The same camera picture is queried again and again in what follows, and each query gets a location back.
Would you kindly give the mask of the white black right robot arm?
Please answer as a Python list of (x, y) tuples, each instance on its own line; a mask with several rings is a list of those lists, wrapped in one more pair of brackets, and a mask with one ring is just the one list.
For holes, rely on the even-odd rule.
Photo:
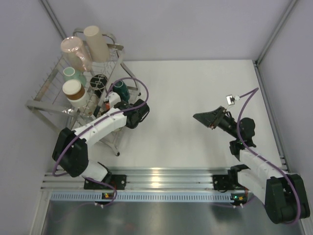
[(253, 142), (255, 122), (251, 118), (235, 121), (226, 108), (197, 113), (193, 118), (210, 129), (220, 128), (234, 137), (231, 154), (239, 161), (228, 170), (228, 182), (235, 189), (247, 188), (257, 197), (269, 219), (275, 223), (292, 223), (311, 215), (303, 179), (286, 173), (256, 152)]

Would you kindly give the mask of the iridescent pink mug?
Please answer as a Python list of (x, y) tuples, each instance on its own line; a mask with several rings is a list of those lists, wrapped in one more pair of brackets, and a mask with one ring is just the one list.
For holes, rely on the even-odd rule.
[(80, 72), (91, 71), (92, 59), (82, 39), (77, 36), (67, 37), (63, 39), (60, 47), (63, 55), (75, 70)]

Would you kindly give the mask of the dark teal cup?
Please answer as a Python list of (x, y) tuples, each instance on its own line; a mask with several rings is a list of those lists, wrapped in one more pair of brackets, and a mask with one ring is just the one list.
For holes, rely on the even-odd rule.
[(117, 93), (120, 96), (121, 100), (125, 102), (129, 102), (130, 93), (129, 93), (128, 87), (123, 81), (116, 82), (112, 90), (113, 92)]

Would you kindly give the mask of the teal green mug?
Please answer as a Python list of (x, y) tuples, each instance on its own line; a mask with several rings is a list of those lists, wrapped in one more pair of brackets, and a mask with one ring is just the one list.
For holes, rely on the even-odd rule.
[(86, 86), (87, 83), (86, 77), (80, 71), (77, 71), (73, 67), (66, 67), (63, 70), (63, 78), (65, 82), (72, 79), (78, 80), (84, 87)]

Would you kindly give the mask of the dark brown mug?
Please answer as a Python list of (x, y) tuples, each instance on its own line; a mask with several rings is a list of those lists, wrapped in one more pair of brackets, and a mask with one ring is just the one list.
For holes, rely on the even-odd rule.
[(103, 74), (97, 74), (90, 80), (90, 86), (92, 87), (92, 91), (98, 98), (101, 97), (107, 82), (108, 79)]

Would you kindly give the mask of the tall beige cup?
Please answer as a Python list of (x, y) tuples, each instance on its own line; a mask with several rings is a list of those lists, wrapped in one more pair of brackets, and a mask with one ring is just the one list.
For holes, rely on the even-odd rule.
[(103, 37), (99, 27), (95, 25), (88, 26), (83, 32), (92, 60), (97, 63), (104, 63), (110, 57), (110, 50), (106, 40)]

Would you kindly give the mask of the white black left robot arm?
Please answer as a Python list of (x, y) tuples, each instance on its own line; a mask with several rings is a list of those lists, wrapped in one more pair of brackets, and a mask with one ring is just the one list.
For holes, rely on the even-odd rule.
[(91, 178), (102, 189), (111, 185), (110, 170), (89, 159), (89, 150), (111, 132), (127, 127), (135, 129), (148, 115), (150, 107), (139, 99), (135, 104), (120, 101), (101, 117), (74, 130), (60, 131), (52, 158), (56, 165), (53, 175), (70, 175), (72, 178)]

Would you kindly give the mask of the steel cup with cork base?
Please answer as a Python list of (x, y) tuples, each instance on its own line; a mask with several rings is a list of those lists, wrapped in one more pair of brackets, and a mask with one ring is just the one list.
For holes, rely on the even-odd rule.
[(83, 108), (89, 102), (90, 96), (78, 80), (66, 81), (62, 86), (62, 91), (75, 108)]

